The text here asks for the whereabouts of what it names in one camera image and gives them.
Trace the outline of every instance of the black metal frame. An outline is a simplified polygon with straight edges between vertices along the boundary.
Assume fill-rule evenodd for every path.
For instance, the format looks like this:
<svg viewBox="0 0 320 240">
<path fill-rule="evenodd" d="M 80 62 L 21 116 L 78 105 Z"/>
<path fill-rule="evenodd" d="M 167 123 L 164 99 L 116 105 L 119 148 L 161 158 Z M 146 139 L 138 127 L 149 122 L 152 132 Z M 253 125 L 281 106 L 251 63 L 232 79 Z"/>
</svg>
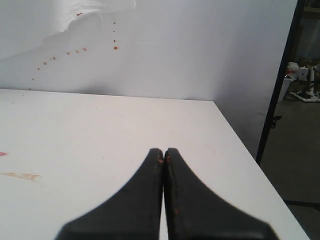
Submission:
<svg viewBox="0 0 320 240">
<path fill-rule="evenodd" d="M 290 26 L 288 38 L 284 47 L 284 52 L 282 55 L 281 59 L 281 64 L 279 67 L 278 75 L 275 81 L 275 86 L 273 89 L 272 97 L 270 100 L 270 105 L 268 112 L 266 114 L 261 138 L 260 138 L 260 143 L 258 147 L 258 151 L 256 154 L 255 161 L 257 162 L 258 165 L 261 164 L 262 156 L 266 147 L 267 139 L 269 136 L 270 129 L 274 128 L 276 124 L 276 117 L 274 116 L 279 94 L 281 91 L 281 87 L 285 78 L 286 74 L 286 69 L 287 65 L 289 62 L 289 57 L 291 50 L 293 48 L 294 40 L 296 33 L 298 32 L 299 29 L 299 23 L 301 20 L 301 17 L 303 15 L 304 7 L 305 7 L 306 0 L 297 0 L 297 4 L 294 10 L 293 18 L 292 18 L 292 23 Z M 284 200 L 284 202 L 287 205 L 294 205 L 294 206 L 301 206 L 301 207 L 309 207 L 309 208 L 314 208 L 318 211 L 320 211 L 320 203 L 315 203 L 315 202 L 305 202 L 305 201 L 293 201 L 293 200 Z"/>
</svg>

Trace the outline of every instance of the gray floor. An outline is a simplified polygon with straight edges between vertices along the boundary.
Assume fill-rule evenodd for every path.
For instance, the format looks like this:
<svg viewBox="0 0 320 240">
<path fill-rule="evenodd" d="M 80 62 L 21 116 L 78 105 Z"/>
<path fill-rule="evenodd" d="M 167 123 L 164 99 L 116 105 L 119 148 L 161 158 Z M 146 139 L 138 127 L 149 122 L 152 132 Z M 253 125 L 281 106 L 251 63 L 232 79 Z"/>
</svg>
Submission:
<svg viewBox="0 0 320 240">
<path fill-rule="evenodd" d="M 285 200 L 320 203 L 320 103 L 278 103 L 261 168 Z M 320 211 L 289 207 L 311 240 L 320 240 Z"/>
</svg>

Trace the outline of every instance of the white table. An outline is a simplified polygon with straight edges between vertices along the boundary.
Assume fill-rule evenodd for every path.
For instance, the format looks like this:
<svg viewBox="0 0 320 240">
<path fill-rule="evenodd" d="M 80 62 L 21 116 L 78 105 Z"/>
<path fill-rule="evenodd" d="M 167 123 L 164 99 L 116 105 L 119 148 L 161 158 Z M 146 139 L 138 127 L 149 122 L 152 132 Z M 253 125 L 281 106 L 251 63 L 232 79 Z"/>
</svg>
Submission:
<svg viewBox="0 0 320 240">
<path fill-rule="evenodd" d="M 123 186 L 150 148 L 169 147 L 281 240 L 309 239 L 211 101 L 5 89 L 0 152 L 8 154 L 0 173 L 9 175 L 0 174 L 0 239 L 53 240 Z M 161 240 L 168 238 L 164 212 Z"/>
</svg>

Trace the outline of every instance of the concrete floor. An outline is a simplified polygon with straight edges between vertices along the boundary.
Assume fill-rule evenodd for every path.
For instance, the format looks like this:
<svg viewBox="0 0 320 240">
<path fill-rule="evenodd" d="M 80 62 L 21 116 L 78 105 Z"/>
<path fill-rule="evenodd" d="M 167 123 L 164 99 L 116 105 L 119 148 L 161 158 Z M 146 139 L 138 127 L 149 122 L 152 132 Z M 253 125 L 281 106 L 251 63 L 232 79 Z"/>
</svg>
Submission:
<svg viewBox="0 0 320 240">
<path fill-rule="evenodd" d="M 320 103 L 279 102 L 261 168 L 285 200 L 320 203 Z M 320 240 L 320 211 L 289 206 L 311 240 Z"/>
</svg>

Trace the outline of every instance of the black pole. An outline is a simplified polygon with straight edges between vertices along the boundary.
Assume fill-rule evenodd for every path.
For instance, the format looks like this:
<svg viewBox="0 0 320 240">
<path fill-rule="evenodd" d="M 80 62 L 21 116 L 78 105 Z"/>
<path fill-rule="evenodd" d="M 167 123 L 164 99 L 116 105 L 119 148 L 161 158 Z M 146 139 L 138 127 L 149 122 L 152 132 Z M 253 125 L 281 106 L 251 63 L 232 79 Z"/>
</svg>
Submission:
<svg viewBox="0 0 320 240">
<path fill-rule="evenodd" d="M 262 130 L 262 134 L 261 134 L 261 138 L 260 138 L 260 143 L 259 143 L 258 151 L 256 154 L 256 158 L 255 158 L 255 161 L 258 163 L 258 165 L 260 165 L 260 163 L 261 163 L 262 155 L 265 150 L 265 146 L 266 146 L 266 142 L 267 142 L 267 139 L 269 136 L 270 128 L 273 124 L 274 114 L 275 114 L 279 94 L 281 91 L 282 83 L 285 78 L 290 53 L 291 53 L 291 50 L 292 50 L 292 47 L 294 44 L 296 33 L 299 28 L 299 24 L 300 24 L 300 20 L 301 20 L 303 11 L 304 11 L 305 3 L 306 3 L 306 0 L 297 0 L 296 6 L 295 6 L 295 10 L 294 10 L 293 18 L 292 18 L 292 23 L 291 23 L 288 38 L 286 40 L 286 44 L 284 47 L 284 52 L 282 55 L 278 75 L 276 77 L 275 86 L 273 89 L 269 109 L 268 109 L 268 112 L 265 117 L 265 122 L 264 122 L 263 130 Z"/>
</svg>

